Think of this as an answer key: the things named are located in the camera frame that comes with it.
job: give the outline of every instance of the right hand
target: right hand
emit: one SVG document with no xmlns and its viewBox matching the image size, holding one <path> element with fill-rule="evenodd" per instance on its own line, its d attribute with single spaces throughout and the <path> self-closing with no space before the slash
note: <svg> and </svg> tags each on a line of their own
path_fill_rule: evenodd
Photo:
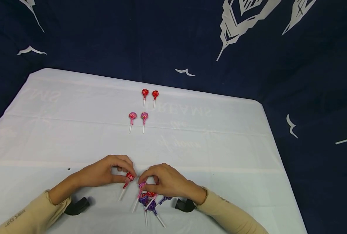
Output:
<svg viewBox="0 0 347 234">
<path fill-rule="evenodd" d="M 138 184 L 146 182 L 149 176 L 154 177 L 156 185 L 146 184 L 142 190 L 155 192 L 166 197 L 186 197 L 193 200 L 196 204 L 203 204 L 206 199 L 206 191 L 187 180 L 175 168 L 162 163 L 151 166 L 140 176 Z"/>
</svg>

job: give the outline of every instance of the beige sleeve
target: beige sleeve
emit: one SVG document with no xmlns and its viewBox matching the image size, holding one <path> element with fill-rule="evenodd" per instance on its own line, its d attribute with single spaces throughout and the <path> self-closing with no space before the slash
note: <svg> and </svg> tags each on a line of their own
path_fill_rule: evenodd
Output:
<svg viewBox="0 0 347 234">
<path fill-rule="evenodd" d="M 60 217 L 71 203 L 67 198 L 58 205 L 53 205 L 48 190 L 34 199 L 23 210 L 0 225 L 0 234 L 40 234 Z"/>
<path fill-rule="evenodd" d="M 203 189 L 206 190 L 207 196 L 202 205 L 196 205 L 197 209 L 213 217 L 227 232 L 237 234 L 268 234 L 259 222 L 240 207 L 219 197 L 207 188 Z"/>
</svg>

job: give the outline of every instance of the plastic tablecloth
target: plastic tablecloth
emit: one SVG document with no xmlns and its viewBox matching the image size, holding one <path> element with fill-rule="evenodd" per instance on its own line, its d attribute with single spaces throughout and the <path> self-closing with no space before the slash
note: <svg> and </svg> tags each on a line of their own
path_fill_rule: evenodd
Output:
<svg viewBox="0 0 347 234">
<path fill-rule="evenodd" d="M 143 107 L 142 89 L 150 93 Z M 151 92 L 159 91 L 156 108 Z M 142 119 L 130 112 L 148 112 Z M 70 71 L 31 74 L 0 119 L 0 224 L 73 172 L 108 154 L 128 155 L 137 173 L 168 163 L 238 205 L 270 234 L 307 233 L 260 103 Z M 142 207 L 136 182 L 84 188 L 91 207 L 63 215 L 48 233 L 224 233 L 213 219 L 158 207 L 161 226 Z"/>
</svg>

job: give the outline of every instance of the finger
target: finger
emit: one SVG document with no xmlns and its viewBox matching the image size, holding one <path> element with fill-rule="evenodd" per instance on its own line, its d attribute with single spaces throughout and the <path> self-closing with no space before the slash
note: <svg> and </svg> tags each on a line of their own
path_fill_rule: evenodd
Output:
<svg viewBox="0 0 347 234">
<path fill-rule="evenodd" d="M 129 163 L 133 167 L 133 162 L 130 160 L 130 158 L 126 155 L 116 155 L 117 158 L 120 158 L 121 160 L 124 160 L 125 162 Z"/>
<path fill-rule="evenodd" d="M 145 190 L 147 192 L 154 192 L 157 194 L 161 194 L 161 187 L 160 185 L 151 185 L 151 184 L 146 184 L 142 187 L 142 190 Z"/>
<path fill-rule="evenodd" d="M 112 175 L 111 183 L 129 183 L 130 180 L 123 175 Z"/>
<path fill-rule="evenodd" d="M 126 169 L 134 177 L 137 176 L 136 171 L 134 170 L 133 166 L 130 165 L 129 163 L 125 162 L 124 160 L 121 160 L 120 158 L 114 158 L 113 166 L 118 166 L 118 167 L 121 167 L 122 169 Z"/>
<path fill-rule="evenodd" d="M 155 166 L 150 167 L 148 170 L 144 171 L 141 174 L 140 178 L 138 179 L 138 184 L 140 184 L 142 182 L 146 182 L 146 180 L 148 179 L 149 176 L 156 176 L 156 177 L 159 176 L 159 175 L 157 175 L 157 170 L 156 170 Z"/>
<path fill-rule="evenodd" d="M 154 175 L 154 182 L 155 182 L 156 184 L 159 183 L 159 178 L 158 178 L 156 175 Z"/>
</svg>

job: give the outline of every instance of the hand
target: hand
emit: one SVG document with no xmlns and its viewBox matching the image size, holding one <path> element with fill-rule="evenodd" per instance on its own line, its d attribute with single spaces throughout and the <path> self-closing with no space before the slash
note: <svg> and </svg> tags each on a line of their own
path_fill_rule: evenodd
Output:
<svg viewBox="0 0 347 234">
<path fill-rule="evenodd" d="M 113 175 L 111 167 L 117 167 L 118 171 L 130 172 L 137 176 L 133 169 L 133 162 L 126 155 L 108 155 L 92 165 L 88 165 L 74 176 L 80 187 L 98 187 L 109 183 L 128 183 L 129 179 L 123 175 Z"/>
<path fill-rule="evenodd" d="M 206 191 L 203 188 L 187 180 L 175 168 L 166 163 L 151 166 L 142 173 L 138 184 L 146 182 L 149 176 L 154 177 L 157 185 L 146 184 L 142 190 L 155 192 L 166 197 L 186 197 L 196 204 L 203 204 L 206 199 Z"/>
</svg>

